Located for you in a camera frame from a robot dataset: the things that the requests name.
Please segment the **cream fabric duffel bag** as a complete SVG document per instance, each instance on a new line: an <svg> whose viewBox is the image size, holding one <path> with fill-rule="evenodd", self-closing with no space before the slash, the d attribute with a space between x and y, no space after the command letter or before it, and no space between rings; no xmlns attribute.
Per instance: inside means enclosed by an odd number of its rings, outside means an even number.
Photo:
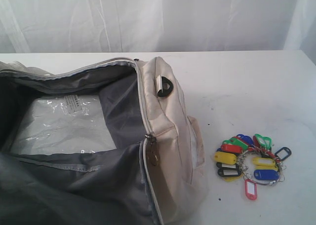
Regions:
<svg viewBox="0 0 316 225"><path fill-rule="evenodd" d="M20 155L5 143L43 96L97 95L116 148ZM53 75L0 65L0 222L3 225L163 225L207 196L201 132L161 57L114 58Z"/></svg>

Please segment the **bunch of colourful key tags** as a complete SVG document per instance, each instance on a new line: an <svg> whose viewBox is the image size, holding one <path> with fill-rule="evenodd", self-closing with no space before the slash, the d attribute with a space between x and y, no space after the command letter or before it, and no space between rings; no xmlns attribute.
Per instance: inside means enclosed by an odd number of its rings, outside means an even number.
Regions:
<svg viewBox="0 0 316 225"><path fill-rule="evenodd" d="M245 195L254 201L257 186L274 186L285 180L284 161L292 151L282 147L273 152L272 148L272 139L260 134L237 134L224 140L213 156L217 175L226 182L243 179Z"/></svg>

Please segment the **clear plastic packaged item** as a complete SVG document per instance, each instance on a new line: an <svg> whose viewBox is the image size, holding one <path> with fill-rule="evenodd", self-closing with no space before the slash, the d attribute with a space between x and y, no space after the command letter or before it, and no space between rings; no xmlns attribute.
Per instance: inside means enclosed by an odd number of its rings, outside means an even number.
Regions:
<svg viewBox="0 0 316 225"><path fill-rule="evenodd" d="M20 155L115 149L97 95L43 96L18 119L5 150Z"/></svg>

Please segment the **white backdrop curtain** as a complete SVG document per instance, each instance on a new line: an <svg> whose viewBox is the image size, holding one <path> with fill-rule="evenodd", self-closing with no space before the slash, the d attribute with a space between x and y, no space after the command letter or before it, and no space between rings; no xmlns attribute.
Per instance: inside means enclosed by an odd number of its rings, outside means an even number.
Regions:
<svg viewBox="0 0 316 225"><path fill-rule="evenodd" d="M2 53L312 49L316 0L0 0Z"/></svg>

